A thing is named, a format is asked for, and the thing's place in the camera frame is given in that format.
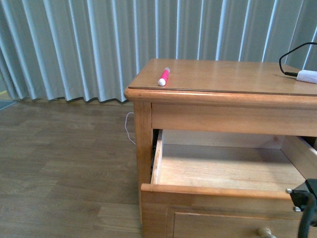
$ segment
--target black clamp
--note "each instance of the black clamp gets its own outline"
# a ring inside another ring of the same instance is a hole
[[[307,179],[295,189],[285,190],[291,195],[293,210],[303,212],[298,229],[298,238],[307,238],[309,227],[317,226],[317,179]]]

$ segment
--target table leg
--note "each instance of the table leg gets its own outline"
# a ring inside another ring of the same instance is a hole
[[[141,208],[141,184],[151,182],[153,141],[151,103],[134,102],[134,121],[137,148],[139,205]]]

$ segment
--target drawer knob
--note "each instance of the drawer knob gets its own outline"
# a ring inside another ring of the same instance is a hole
[[[257,233],[260,238],[276,238],[272,235],[272,232],[269,228],[257,229]]]

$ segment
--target white cable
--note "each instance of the white cable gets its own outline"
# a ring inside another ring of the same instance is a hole
[[[125,127],[125,131],[126,131],[126,132],[127,132],[127,134],[128,134],[128,138],[129,138],[129,140],[130,140],[133,144],[135,144],[135,142],[134,142],[133,140],[131,140],[131,138],[130,138],[130,136],[129,136],[128,129],[127,129],[127,121],[128,121],[128,116],[129,116],[129,114],[134,114],[134,113],[128,113],[128,114],[127,114],[127,116],[125,117],[125,124],[124,124],[124,127]]]

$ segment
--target black cable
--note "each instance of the black cable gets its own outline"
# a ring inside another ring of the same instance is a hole
[[[296,51],[297,49],[299,49],[300,47],[303,47],[305,45],[317,45],[317,42],[306,42],[304,44],[301,44],[300,46],[292,49],[290,52],[287,52],[286,54],[282,55],[281,58],[279,58],[279,68],[281,69],[282,73],[284,73],[285,75],[289,75],[289,76],[294,76],[294,77],[297,77],[297,73],[293,73],[293,72],[284,72],[284,70],[282,69],[282,58],[287,56],[288,54]]]
[[[317,210],[316,198],[312,193],[308,194],[307,206],[303,211],[303,216],[298,228],[298,238],[307,238],[309,227]]]

